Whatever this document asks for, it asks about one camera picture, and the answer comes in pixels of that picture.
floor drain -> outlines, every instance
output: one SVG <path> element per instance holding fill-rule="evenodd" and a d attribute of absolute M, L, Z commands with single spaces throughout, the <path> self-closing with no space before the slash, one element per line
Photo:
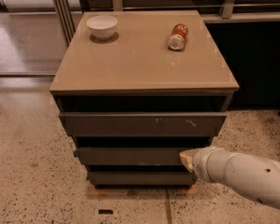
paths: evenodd
<path fill-rule="evenodd" d="M 113 210 L 99 209 L 99 215 L 113 215 Z"/>

red can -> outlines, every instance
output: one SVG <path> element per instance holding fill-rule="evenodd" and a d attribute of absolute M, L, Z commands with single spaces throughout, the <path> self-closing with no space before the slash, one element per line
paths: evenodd
<path fill-rule="evenodd" d="M 168 39 L 168 47 L 173 50 L 181 50 L 186 45 L 189 30 L 185 24 L 179 23 L 174 27 Z"/>

bottom drawer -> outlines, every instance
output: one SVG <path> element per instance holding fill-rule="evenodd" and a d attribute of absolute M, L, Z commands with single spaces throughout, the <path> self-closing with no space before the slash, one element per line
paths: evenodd
<path fill-rule="evenodd" d="M 94 168 L 90 166 L 88 179 L 94 186 L 191 186 L 193 175 L 184 166 L 95 166 Z"/>

white robot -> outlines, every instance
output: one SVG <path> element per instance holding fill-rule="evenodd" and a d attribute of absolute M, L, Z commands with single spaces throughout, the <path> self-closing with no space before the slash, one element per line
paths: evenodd
<path fill-rule="evenodd" d="M 280 162 L 206 147 L 180 153 L 185 167 L 206 182 L 221 183 L 243 197 L 280 209 Z"/>

can lid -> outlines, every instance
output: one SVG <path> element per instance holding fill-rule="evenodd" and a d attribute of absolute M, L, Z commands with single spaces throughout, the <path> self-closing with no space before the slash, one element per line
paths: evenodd
<path fill-rule="evenodd" d="M 168 40 L 168 47 L 174 50 L 180 50 L 184 48 L 185 41 L 180 35 L 171 35 Z"/>

